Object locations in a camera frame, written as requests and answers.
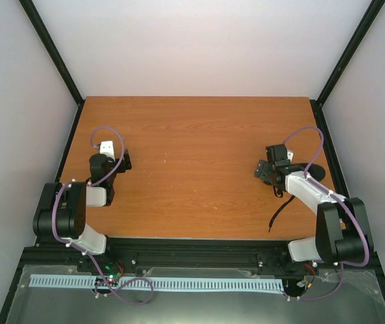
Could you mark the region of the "black shoelace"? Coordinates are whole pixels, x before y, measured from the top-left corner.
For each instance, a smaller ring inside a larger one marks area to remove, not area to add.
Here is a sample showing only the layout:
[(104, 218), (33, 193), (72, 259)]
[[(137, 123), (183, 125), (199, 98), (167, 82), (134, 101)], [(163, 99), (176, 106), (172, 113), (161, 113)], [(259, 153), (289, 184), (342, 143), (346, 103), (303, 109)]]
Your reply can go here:
[[(277, 198), (282, 198), (284, 196), (284, 193), (281, 189), (274, 188), (274, 195)], [(268, 232), (271, 231), (272, 226), (274, 225), (274, 222), (276, 221), (276, 218), (280, 215), (280, 213), (290, 204), (294, 201), (295, 196), (291, 195), (289, 199), (284, 202), (275, 212), (274, 215), (270, 218), (270, 221), (268, 223)]]

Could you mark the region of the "black canvas shoe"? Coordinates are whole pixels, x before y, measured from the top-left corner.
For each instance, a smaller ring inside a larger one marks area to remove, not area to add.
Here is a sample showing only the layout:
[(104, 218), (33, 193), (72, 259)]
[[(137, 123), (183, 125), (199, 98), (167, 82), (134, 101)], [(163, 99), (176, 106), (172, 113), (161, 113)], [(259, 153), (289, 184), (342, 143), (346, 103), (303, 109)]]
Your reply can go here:
[[(296, 163), (292, 167), (297, 171), (303, 171), (307, 167), (307, 163)], [(312, 163), (307, 172), (318, 182), (321, 182), (326, 177), (326, 170), (317, 164)]]

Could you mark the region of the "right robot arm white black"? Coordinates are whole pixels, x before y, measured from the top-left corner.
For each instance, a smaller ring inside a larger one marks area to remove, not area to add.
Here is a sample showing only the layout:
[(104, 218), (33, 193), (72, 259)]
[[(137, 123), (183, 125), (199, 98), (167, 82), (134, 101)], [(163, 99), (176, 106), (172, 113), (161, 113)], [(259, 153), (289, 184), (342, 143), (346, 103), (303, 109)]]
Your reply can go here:
[(271, 186), (274, 195), (285, 193), (299, 199), (316, 215), (315, 236), (288, 243), (292, 261), (368, 264), (373, 242), (362, 200), (347, 198), (325, 187), (323, 167), (293, 163), (293, 153), (284, 144), (266, 147), (266, 159), (259, 160), (254, 176)]

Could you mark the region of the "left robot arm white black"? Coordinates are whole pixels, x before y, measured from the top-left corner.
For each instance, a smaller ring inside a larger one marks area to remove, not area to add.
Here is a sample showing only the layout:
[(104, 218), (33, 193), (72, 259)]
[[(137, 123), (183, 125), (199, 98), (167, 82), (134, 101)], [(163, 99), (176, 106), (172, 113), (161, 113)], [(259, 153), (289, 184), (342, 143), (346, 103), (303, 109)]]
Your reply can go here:
[(82, 254), (92, 254), (92, 262), (101, 271), (112, 270), (117, 255), (109, 250), (109, 239), (86, 222), (88, 207), (107, 207), (115, 196), (118, 173), (132, 168), (129, 152), (116, 158), (108, 142), (89, 159), (90, 178), (83, 182), (46, 183), (42, 189), (32, 227), (40, 238), (54, 238), (66, 247), (74, 246)]

